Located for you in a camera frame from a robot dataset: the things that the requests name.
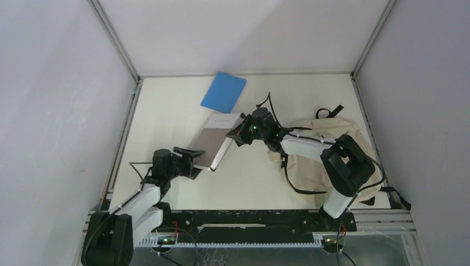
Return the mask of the grey and white book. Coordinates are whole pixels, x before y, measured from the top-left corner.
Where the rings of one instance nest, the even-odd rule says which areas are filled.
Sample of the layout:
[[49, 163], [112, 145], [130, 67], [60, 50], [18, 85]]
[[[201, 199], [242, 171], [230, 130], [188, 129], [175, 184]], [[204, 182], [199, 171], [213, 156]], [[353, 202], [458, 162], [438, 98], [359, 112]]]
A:
[[190, 142], [190, 150], [203, 150], [205, 153], [196, 166], [215, 171], [232, 143], [226, 135], [245, 118], [244, 113], [213, 114], [200, 133]]

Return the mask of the blue notebook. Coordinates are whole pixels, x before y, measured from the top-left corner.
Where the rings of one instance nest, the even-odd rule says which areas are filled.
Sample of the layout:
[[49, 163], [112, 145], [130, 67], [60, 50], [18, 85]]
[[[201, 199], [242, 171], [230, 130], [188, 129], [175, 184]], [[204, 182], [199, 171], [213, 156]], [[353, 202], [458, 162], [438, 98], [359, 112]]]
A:
[[200, 105], [220, 113], [229, 114], [232, 112], [246, 83], [246, 79], [218, 72]]

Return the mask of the beige canvas student bag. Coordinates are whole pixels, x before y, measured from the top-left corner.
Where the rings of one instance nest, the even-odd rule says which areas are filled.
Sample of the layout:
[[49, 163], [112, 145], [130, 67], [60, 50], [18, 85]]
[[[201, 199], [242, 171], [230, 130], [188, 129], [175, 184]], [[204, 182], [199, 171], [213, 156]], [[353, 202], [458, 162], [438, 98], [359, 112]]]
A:
[[354, 203], [371, 205], [379, 192], [396, 192], [393, 187], [382, 186], [380, 168], [374, 164], [372, 147], [353, 122], [339, 118], [343, 109], [338, 105], [333, 111], [319, 109], [312, 120], [296, 122], [292, 127], [301, 134], [314, 139], [325, 138], [327, 142], [340, 140], [327, 152], [327, 161], [312, 160], [299, 155], [279, 155], [269, 152], [270, 159], [280, 163], [282, 175], [288, 185], [304, 195], [332, 196], [340, 192], [338, 185], [348, 182], [346, 196]]

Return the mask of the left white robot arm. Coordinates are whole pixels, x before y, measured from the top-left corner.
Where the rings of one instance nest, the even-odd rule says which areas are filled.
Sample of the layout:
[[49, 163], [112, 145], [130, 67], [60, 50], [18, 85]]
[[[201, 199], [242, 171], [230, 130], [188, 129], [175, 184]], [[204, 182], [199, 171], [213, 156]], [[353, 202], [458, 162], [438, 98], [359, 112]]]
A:
[[80, 261], [82, 265], [129, 265], [136, 246], [156, 229], [172, 227], [170, 206], [161, 202], [176, 177], [194, 180], [201, 172], [195, 166], [203, 150], [174, 147], [154, 151], [140, 185], [121, 203], [90, 216]]

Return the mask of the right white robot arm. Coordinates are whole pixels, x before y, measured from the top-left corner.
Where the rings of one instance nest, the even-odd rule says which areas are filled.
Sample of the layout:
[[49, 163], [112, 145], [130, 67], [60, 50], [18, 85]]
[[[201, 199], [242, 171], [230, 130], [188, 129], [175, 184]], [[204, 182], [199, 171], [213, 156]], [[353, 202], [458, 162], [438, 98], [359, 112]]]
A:
[[301, 156], [321, 162], [333, 186], [320, 209], [320, 223], [329, 231], [342, 224], [342, 215], [360, 192], [368, 188], [366, 182], [376, 169], [383, 169], [351, 136], [314, 138], [293, 127], [282, 127], [267, 108], [258, 108], [245, 116], [226, 136], [239, 147], [260, 140], [271, 152], [284, 157]]

